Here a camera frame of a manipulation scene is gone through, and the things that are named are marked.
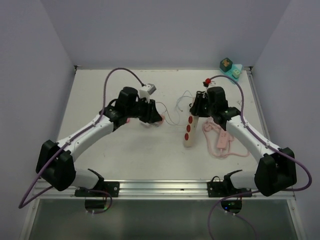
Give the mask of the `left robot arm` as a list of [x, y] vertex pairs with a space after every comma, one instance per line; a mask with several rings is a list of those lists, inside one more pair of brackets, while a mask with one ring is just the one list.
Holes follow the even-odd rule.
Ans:
[[124, 87], [99, 114], [86, 126], [57, 142], [47, 140], [42, 146], [36, 173], [53, 188], [64, 191], [68, 187], [86, 189], [92, 196], [106, 190], [104, 178], [92, 169], [76, 169], [75, 161], [101, 138], [125, 125], [128, 119], [139, 119], [146, 124], [162, 121], [155, 100], [153, 84], [140, 89]]

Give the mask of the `dark green cube charger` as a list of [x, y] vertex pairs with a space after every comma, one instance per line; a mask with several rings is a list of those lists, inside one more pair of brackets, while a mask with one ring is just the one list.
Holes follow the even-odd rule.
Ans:
[[233, 62], [228, 58], [224, 58], [219, 63], [219, 68], [222, 72], [226, 73], [228, 72], [233, 66]]

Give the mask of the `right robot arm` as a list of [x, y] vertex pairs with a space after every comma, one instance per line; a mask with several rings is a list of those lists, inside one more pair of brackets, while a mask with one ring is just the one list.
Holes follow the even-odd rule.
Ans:
[[193, 146], [199, 118], [211, 117], [222, 130], [237, 138], [257, 162], [254, 171], [238, 169], [226, 174], [219, 182], [208, 183], [217, 196], [232, 197], [256, 189], [269, 197], [297, 183], [293, 151], [288, 147], [280, 148], [253, 128], [239, 109], [228, 105], [222, 87], [197, 91], [189, 112], [183, 140], [186, 148]]

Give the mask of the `teal power strip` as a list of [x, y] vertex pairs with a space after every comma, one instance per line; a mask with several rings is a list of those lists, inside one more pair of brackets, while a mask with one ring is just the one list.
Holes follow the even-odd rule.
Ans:
[[227, 72], [222, 71], [222, 73], [225, 76], [228, 76], [231, 79], [233, 79], [235, 82], [238, 82], [243, 68], [244, 66], [242, 64], [233, 64], [230, 70], [228, 70]]

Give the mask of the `beige power strip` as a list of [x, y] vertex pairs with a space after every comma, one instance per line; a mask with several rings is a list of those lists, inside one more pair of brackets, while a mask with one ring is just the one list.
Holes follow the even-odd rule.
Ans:
[[194, 97], [192, 103], [190, 104], [189, 117], [187, 120], [187, 125], [185, 128], [183, 145], [185, 148], [191, 148], [194, 145], [196, 138], [196, 129], [199, 122], [199, 116], [197, 115], [197, 106], [195, 102], [197, 97]]

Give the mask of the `pink power strip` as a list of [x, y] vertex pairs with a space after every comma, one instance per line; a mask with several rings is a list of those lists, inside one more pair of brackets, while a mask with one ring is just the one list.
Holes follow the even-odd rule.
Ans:
[[[212, 139], [210, 138], [210, 132], [212, 131], [217, 134], [215, 145], [213, 145]], [[207, 151], [212, 157], [220, 159], [225, 159], [229, 156], [245, 158], [250, 155], [249, 151], [245, 154], [231, 152], [231, 145], [235, 138], [223, 130], [218, 124], [214, 123], [211, 118], [208, 118], [202, 124], [202, 132], [206, 140]]]

